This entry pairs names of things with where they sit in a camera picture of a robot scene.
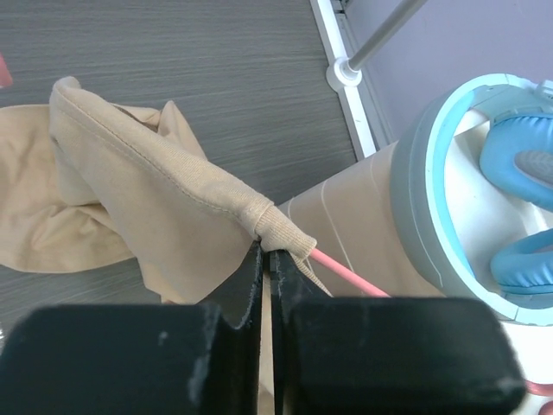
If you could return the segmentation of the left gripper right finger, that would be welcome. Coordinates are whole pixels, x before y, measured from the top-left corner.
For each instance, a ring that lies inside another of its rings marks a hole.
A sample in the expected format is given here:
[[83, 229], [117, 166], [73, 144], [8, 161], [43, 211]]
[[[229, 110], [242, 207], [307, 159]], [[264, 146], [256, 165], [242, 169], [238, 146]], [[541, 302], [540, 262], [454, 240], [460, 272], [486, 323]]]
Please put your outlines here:
[[269, 256], [279, 414], [508, 414], [526, 385], [492, 311], [466, 298], [330, 297]]

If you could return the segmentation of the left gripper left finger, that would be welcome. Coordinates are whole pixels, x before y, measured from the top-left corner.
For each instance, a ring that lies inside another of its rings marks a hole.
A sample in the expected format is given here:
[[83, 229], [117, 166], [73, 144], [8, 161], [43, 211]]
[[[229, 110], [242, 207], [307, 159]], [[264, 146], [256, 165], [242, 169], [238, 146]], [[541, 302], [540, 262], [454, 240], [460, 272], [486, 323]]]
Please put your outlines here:
[[31, 312], [1, 354], [4, 414], [254, 414], [263, 253], [201, 303]]

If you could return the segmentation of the beige t shirt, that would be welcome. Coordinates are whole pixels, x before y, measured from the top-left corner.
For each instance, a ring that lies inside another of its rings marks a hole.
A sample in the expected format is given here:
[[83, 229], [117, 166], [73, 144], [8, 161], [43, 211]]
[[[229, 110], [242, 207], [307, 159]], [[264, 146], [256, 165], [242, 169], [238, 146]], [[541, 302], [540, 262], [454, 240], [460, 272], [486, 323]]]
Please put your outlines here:
[[1, 263], [72, 273], [134, 258], [145, 286], [197, 303], [258, 242], [302, 265], [315, 240], [210, 163], [175, 103], [112, 104], [73, 77], [1, 110]]

